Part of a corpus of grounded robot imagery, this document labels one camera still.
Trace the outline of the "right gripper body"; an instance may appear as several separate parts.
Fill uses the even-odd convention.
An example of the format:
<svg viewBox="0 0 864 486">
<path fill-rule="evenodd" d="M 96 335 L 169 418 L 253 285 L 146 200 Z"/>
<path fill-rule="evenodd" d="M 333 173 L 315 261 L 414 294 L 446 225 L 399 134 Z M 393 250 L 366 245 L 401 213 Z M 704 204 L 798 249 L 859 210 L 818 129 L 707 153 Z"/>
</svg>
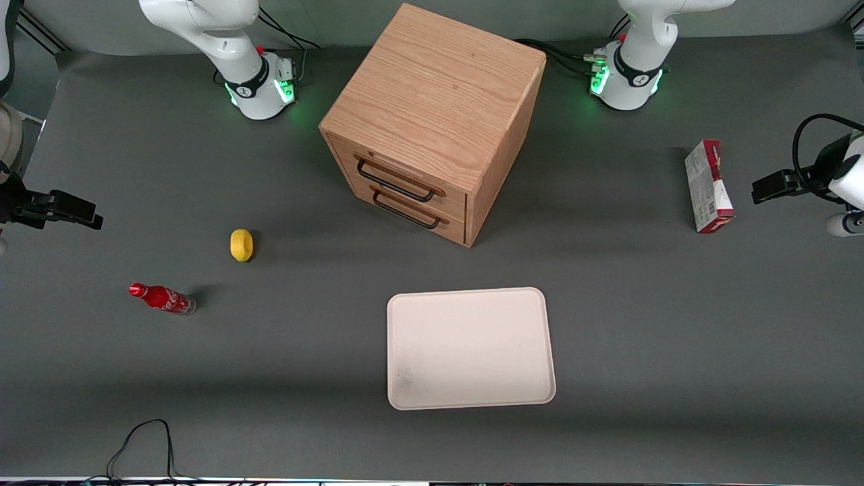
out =
<svg viewBox="0 0 864 486">
<path fill-rule="evenodd" d="M 31 191 L 29 191 L 24 185 L 24 181 L 22 181 L 18 173 L 2 172 L 1 182 L 2 227 L 8 223 L 19 223 L 33 227 L 33 224 L 31 224 L 27 219 L 23 219 L 22 221 L 15 219 L 16 209 L 21 205 L 30 203 L 33 198 Z"/>
</svg>

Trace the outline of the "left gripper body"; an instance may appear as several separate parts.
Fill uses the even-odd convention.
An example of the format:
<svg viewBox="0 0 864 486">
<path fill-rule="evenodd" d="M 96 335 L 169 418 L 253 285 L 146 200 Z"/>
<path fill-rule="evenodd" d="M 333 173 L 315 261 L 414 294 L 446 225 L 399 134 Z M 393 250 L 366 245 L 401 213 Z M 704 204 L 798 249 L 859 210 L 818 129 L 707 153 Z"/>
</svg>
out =
<svg viewBox="0 0 864 486">
<path fill-rule="evenodd" d="M 803 175 L 818 196 L 832 196 L 857 210 L 863 205 L 863 136 L 849 133 L 827 144 Z"/>
</svg>

